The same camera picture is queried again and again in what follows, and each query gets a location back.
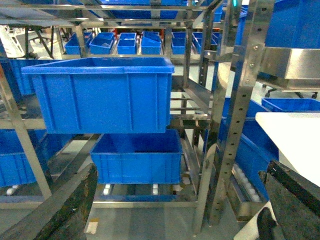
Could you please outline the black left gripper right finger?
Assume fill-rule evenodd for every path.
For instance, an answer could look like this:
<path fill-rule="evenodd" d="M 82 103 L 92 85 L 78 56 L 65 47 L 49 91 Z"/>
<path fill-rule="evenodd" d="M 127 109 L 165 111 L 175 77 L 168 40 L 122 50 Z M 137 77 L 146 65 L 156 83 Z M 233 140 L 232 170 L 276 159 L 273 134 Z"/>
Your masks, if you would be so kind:
<path fill-rule="evenodd" d="M 257 215 L 260 240 L 318 240 L 320 188 L 294 170 L 272 160 L 259 177 L 270 207 Z"/>

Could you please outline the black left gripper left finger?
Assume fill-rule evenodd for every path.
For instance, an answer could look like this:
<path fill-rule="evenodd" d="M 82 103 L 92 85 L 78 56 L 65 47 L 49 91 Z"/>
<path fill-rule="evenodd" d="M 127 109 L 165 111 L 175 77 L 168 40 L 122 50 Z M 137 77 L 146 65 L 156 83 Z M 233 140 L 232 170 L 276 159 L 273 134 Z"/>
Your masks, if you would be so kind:
<path fill-rule="evenodd" d="M 52 196 L 0 235 L 2 240 L 85 240 L 98 182 L 88 164 Z"/>

